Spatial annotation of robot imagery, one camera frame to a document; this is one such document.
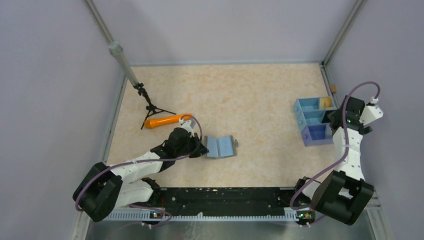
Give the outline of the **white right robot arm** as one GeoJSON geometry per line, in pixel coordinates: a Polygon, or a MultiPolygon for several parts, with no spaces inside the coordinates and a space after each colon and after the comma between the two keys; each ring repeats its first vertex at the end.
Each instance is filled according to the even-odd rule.
{"type": "Polygon", "coordinates": [[[305,144],[331,140],[335,162],[314,177],[298,180],[289,206],[293,210],[310,209],[348,226],[353,225],[374,194],[374,186],[365,181],[361,167],[361,142],[372,132],[370,123],[384,112],[379,99],[364,100],[345,96],[339,108],[323,107],[323,98],[298,99],[294,109],[303,124],[305,144]]]}

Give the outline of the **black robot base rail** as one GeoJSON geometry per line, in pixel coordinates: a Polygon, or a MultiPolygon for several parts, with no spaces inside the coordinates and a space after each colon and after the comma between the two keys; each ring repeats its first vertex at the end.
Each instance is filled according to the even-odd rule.
{"type": "Polygon", "coordinates": [[[146,206],[174,218],[289,216],[294,187],[168,187],[154,190],[146,206]]]}

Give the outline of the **grey leather card holder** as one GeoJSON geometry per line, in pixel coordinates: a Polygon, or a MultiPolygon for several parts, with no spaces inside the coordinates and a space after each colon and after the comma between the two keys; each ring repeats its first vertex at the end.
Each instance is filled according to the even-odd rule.
{"type": "Polygon", "coordinates": [[[239,142],[232,135],[214,137],[205,136],[206,148],[208,153],[205,155],[208,159],[224,159],[235,157],[239,142]]]}

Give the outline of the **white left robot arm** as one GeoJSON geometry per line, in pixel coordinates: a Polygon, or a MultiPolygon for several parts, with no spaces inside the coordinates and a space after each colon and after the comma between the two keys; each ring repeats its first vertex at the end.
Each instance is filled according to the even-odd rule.
{"type": "Polygon", "coordinates": [[[167,170],[176,161],[208,152],[201,136],[176,127],[168,139],[139,157],[114,165],[94,164],[72,195],[75,208],[100,222],[113,210],[131,204],[154,207],[160,202],[160,186],[149,175],[167,170]]]}

